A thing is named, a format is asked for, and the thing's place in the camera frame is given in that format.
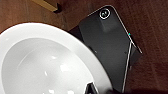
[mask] camera lens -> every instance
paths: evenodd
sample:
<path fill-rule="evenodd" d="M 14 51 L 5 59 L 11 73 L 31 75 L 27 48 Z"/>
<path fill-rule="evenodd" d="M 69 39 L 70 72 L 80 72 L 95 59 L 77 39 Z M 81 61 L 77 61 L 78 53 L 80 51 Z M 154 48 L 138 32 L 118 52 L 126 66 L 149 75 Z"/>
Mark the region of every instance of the camera lens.
<path fill-rule="evenodd" d="M 100 11 L 100 18 L 106 19 L 106 18 L 108 18 L 109 16 L 110 16 L 110 11 L 109 11 L 107 8 L 102 9 L 102 10 Z"/>

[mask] black smartphone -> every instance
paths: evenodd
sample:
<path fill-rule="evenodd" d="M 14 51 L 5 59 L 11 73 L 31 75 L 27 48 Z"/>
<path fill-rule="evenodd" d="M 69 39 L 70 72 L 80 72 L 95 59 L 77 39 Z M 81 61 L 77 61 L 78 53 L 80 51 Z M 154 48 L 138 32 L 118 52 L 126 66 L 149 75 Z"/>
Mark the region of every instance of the black smartphone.
<path fill-rule="evenodd" d="M 104 67 L 112 87 L 124 92 L 131 48 L 136 47 L 114 7 L 107 5 L 81 20 L 71 33 L 84 42 Z"/>

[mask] smartphone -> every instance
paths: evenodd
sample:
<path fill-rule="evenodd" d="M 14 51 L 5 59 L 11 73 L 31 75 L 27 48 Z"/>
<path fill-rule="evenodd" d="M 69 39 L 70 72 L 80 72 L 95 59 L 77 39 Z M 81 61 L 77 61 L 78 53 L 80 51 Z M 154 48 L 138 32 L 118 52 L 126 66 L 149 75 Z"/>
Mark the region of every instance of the smartphone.
<path fill-rule="evenodd" d="M 72 31 L 80 31 L 71 34 L 92 50 L 113 89 L 124 92 L 131 49 L 136 46 L 114 7 L 106 5 L 94 11 Z"/>

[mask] porcelain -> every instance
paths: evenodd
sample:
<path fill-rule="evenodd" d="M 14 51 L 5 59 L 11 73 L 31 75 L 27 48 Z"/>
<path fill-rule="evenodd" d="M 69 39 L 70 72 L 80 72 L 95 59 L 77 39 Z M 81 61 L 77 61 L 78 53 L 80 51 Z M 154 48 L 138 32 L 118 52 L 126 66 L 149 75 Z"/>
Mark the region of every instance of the porcelain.
<path fill-rule="evenodd" d="M 56 27 L 23 23 L 0 35 L 0 94 L 99 94 L 112 89 L 94 54 Z"/>

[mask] phone camera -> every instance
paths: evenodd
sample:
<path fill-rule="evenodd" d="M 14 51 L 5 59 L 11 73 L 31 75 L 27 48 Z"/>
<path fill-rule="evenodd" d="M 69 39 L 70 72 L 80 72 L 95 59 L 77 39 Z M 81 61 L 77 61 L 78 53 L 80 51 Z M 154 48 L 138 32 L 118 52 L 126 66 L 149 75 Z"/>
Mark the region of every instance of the phone camera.
<path fill-rule="evenodd" d="M 100 18 L 107 19 L 109 16 L 110 16 L 110 10 L 108 10 L 107 8 L 102 9 L 100 11 Z"/>

